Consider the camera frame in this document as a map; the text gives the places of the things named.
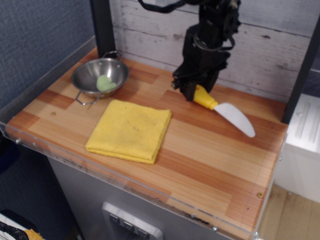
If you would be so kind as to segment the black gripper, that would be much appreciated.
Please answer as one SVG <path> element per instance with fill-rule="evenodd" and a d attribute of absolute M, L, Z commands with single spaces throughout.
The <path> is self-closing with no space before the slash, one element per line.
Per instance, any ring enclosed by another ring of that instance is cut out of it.
<path fill-rule="evenodd" d="M 172 87 L 180 89 L 185 99 L 193 102 L 197 84 L 208 93 L 212 91 L 220 71 L 227 67 L 230 53 L 201 48 L 194 37 L 186 37 L 182 55 L 183 62 L 173 73 Z"/>

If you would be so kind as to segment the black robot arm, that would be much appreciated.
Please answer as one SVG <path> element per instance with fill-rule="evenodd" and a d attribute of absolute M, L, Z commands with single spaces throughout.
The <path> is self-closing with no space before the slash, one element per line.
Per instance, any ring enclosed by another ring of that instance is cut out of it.
<path fill-rule="evenodd" d="M 207 92 L 214 87 L 235 46 L 238 32 L 239 0 L 207 0 L 199 5 L 199 22 L 189 27 L 182 50 L 183 62 L 173 72 L 172 87 L 187 101 L 193 101 L 196 86 Z"/>

